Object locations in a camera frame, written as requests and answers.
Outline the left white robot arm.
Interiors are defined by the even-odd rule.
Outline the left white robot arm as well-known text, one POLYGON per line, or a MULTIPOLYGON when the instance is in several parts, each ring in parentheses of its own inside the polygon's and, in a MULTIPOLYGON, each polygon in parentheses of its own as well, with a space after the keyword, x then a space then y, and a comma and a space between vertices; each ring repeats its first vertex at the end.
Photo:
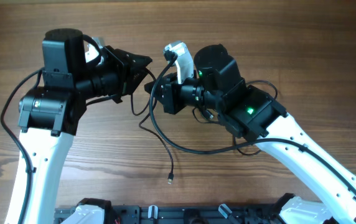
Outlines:
POLYGON ((7 223, 51 223, 61 171, 87 106, 120 103, 144 77, 151 58, 99 46, 71 28, 46 32, 44 66, 19 102, 20 155, 7 223))

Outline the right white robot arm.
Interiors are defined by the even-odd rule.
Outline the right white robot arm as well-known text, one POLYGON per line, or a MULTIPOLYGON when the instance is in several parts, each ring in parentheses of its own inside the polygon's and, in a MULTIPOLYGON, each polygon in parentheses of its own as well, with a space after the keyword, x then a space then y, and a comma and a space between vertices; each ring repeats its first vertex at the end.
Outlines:
POLYGON ((314 142, 274 96, 246 82, 224 46, 191 55, 185 43, 173 42, 163 53, 177 70, 163 70, 146 90, 166 113, 197 108, 243 146, 254 145, 280 161, 318 197, 307 202, 284 195, 271 210, 273 221, 356 223, 356 175, 314 142))

